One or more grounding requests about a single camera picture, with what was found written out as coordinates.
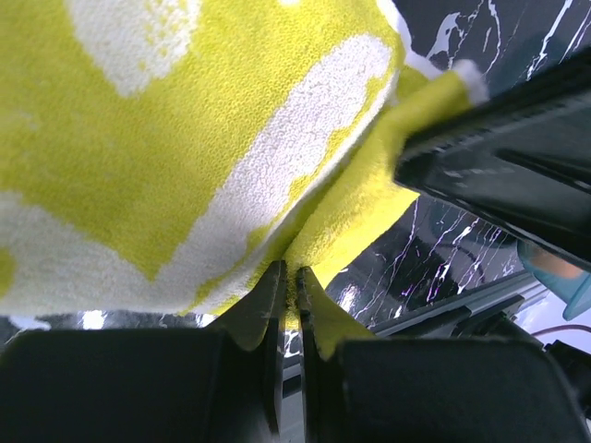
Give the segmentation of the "yellow patterned towel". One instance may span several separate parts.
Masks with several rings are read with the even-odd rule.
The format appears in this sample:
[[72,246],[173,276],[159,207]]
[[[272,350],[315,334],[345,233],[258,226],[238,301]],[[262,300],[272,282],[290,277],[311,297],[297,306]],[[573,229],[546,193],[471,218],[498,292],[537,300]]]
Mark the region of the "yellow patterned towel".
[[484,102],[390,1],[5,1],[1,312],[221,314],[322,285],[416,200],[408,136]]

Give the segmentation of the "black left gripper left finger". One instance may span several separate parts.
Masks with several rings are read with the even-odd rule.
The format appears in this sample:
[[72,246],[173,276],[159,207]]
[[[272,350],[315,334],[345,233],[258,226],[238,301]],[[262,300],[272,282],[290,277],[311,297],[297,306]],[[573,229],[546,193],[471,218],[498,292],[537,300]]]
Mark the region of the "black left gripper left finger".
[[32,331],[1,356],[5,442],[275,442],[286,266],[199,329]]

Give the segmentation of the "orange polka dot towel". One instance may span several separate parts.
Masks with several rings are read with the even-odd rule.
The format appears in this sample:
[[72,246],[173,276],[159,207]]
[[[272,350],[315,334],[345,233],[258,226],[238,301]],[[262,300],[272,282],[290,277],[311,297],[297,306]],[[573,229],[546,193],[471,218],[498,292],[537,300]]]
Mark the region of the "orange polka dot towel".
[[537,268],[565,279],[575,279],[583,273],[580,268],[570,262],[547,252],[533,256],[530,261]]

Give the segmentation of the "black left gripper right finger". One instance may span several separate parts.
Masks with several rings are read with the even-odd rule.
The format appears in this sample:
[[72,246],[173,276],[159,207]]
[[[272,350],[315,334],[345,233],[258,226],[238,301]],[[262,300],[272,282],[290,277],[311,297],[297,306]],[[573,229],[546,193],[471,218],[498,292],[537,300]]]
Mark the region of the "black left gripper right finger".
[[382,339],[300,269],[308,442],[586,442],[559,362],[528,339]]

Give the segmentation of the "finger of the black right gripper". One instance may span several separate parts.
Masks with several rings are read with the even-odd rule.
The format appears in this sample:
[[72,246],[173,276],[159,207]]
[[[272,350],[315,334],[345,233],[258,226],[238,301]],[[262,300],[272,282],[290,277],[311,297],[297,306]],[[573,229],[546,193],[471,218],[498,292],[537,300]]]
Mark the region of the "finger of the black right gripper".
[[410,137],[394,181],[589,267],[589,49]]

